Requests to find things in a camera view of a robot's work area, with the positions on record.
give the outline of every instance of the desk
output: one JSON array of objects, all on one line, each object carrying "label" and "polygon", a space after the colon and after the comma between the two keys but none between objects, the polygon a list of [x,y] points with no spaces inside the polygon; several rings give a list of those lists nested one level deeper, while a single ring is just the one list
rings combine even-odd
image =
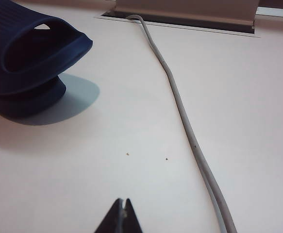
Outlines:
[{"label": "desk", "polygon": [[[61,77],[99,95],[53,124],[0,116],[0,233],[90,233],[118,197],[144,233],[220,232],[164,70],[139,24],[95,18],[110,4],[24,4],[93,39]],[[238,232],[283,232],[283,18],[257,16],[257,37],[149,30]]]}]

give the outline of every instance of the cable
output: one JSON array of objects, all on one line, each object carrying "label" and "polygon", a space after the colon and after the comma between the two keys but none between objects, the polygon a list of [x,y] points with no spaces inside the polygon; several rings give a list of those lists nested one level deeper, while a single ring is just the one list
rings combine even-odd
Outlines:
[{"label": "cable", "polygon": [[211,169],[209,168],[209,166],[206,162],[206,159],[205,159],[205,157],[204,157],[204,155],[203,155],[203,153],[200,149],[200,146],[197,142],[197,139],[194,135],[190,121],[189,121],[188,116],[185,112],[179,91],[177,89],[174,77],[173,77],[168,65],[166,64],[166,62],[165,62],[164,58],[162,57],[160,51],[158,50],[155,43],[153,42],[151,35],[148,31],[148,28],[147,28],[143,18],[139,15],[131,15],[131,16],[126,17],[126,19],[139,19],[140,20],[140,22],[141,22],[141,24],[142,24],[142,26],[145,30],[145,33],[147,35],[147,38],[150,42],[151,48],[152,48],[153,52],[155,53],[156,57],[160,61],[161,65],[163,66],[163,68],[164,68],[164,70],[167,74],[167,77],[168,77],[168,80],[169,80],[169,83],[170,83],[170,86],[171,86],[171,89],[172,89],[172,92],[174,94],[174,98],[175,98],[175,101],[176,101],[176,104],[177,104],[177,107],[178,107],[178,110],[179,110],[179,114],[180,114],[180,117],[181,117],[181,120],[182,120],[182,123],[183,123],[183,126],[184,126],[184,130],[185,130],[186,136],[188,138],[189,144],[191,146],[193,155],[194,155],[195,160],[196,160],[196,162],[199,166],[200,172],[204,173],[205,183],[206,182],[209,183],[211,191],[214,194],[214,197],[217,201],[217,204],[218,204],[218,207],[219,207],[219,210],[220,210],[220,213],[221,213],[224,225],[225,225],[225,229],[226,229],[227,233],[237,233],[237,230],[235,228],[235,225],[234,225],[230,210],[228,208],[228,205],[227,205],[227,203],[226,203],[226,201],[225,201],[225,199],[222,195],[222,192],[221,192],[221,190],[220,190],[220,188],[219,188],[219,186],[218,186],[218,184],[217,184],[217,182],[214,178],[213,173],[211,172]]}]

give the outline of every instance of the white table surface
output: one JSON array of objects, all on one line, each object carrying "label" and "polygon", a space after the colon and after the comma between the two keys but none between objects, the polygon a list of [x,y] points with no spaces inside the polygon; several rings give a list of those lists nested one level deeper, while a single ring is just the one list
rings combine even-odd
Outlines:
[{"label": "white table surface", "polygon": [[[74,98],[57,108],[69,114],[67,106],[91,104],[48,125],[0,116],[0,233],[91,233],[118,197],[131,199],[144,233],[219,233],[140,24],[94,18],[110,2],[25,5],[93,39],[92,50],[61,76]],[[283,232],[283,18],[257,16],[258,37],[149,30],[238,232]],[[80,87],[84,95],[72,91],[73,76],[88,84]],[[90,96],[94,86],[98,97]]]}]

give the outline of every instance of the wire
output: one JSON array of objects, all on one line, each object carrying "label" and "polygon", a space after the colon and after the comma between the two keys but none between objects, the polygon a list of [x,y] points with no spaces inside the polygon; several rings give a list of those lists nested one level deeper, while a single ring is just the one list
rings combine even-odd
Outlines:
[{"label": "wire", "polygon": [[220,213],[221,213],[224,225],[225,225],[225,229],[226,229],[227,233],[237,233],[237,230],[235,228],[235,225],[234,225],[230,210],[228,208],[228,205],[227,205],[227,203],[226,203],[226,201],[225,201],[225,199],[222,195],[222,192],[221,192],[221,190],[220,190],[220,188],[219,188],[219,186],[218,186],[218,184],[217,184],[217,182],[214,178],[213,173],[211,172],[211,169],[209,168],[209,166],[207,164],[207,161],[206,161],[206,159],[203,155],[203,152],[201,151],[200,146],[197,142],[197,139],[194,135],[193,129],[191,127],[188,116],[185,112],[179,91],[177,89],[177,86],[176,86],[174,77],[173,77],[173,75],[170,71],[170,68],[168,67],[168,65],[165,62],[164,58],[162,57],[160,51],[158,50],[154,41],[152,40],[152,37],[151,37],[151,35],[148,31],[148,28],[147,28],[143,18],[139,15],[131,15],[131,16],[126,17],[126,19],[139,19],[140,20],[140,22],[141,22],[141,24],[142,24],[142,26],[145,30],[145,33],[147,35],[147,38],[150,42],[151,48],[152,48],[153,52],[155,53],[156,57],[160,61],[161,65],[163,66],[163,68],[164,68],[164,70],[167,74],[167,77],[168,77],[168,80],[169,80],[169,83],[170,83],[170,86],[171,86],[171,89],[172,89],[172,92],[174,94],[174,98],[175,98],[175,101],[176,101],[176,104],[177,104],[177,107],[178,107],[178,110],[179,110],[179,114],[180,114],[180,117],[181,117],[181,120],[182,120],[182,123],[183,123],[183,126],[184,126],[184,130],[185,130],[186,136],[188,138],[189,144],[191,146],[193,155],[194,155],[195,160],[196,160],[196,162],[199,166],[200,172],[204,173],[203,177],[204,177],[205,183],[207,183],[207,182],[209,183],[211,191],[214,194],[214,197],[215,197],[216,202],[218,204],[218,207],[219,207],[219,210],[220,210]]}]

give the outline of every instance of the dark blue rubber object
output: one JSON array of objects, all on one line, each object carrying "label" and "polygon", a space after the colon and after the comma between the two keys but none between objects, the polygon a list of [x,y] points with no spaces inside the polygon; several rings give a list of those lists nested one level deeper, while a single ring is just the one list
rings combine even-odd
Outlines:
[{"label": "dark blue rubber object", "polygon": [[66,90],[57,75],[92,45],[60,18],[0,0],[0,113],[25,117],[54,104]]}]

